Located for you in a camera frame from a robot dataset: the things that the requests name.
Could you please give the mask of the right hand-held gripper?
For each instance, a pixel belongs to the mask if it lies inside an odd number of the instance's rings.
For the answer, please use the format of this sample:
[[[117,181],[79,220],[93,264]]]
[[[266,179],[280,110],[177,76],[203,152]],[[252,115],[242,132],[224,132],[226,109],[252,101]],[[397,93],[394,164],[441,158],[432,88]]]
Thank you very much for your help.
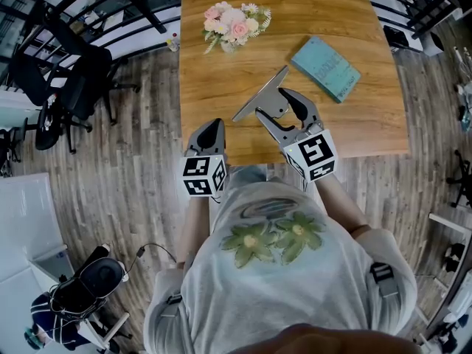
[[[288,101],[302,126],[307,127],[302,130],[294,125],[283,127],[261,108],[255,109],[255,115],[271,136],[279,141],[287,163],[306,181],[316,181],[333,173],[338,154],[330,131],[318,121],[320,116],[315,104],[289,88],[280,87],[278,92]]]

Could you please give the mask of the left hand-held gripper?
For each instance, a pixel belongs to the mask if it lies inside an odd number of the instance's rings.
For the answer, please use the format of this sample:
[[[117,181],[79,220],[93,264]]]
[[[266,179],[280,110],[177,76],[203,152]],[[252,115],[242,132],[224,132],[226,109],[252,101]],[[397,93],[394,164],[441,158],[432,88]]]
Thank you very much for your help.
[[[191,135],[187,149],[180,162],[180,172],[189,197],[220,198],[227,177],[224,121],[217,118],[203,124]]]

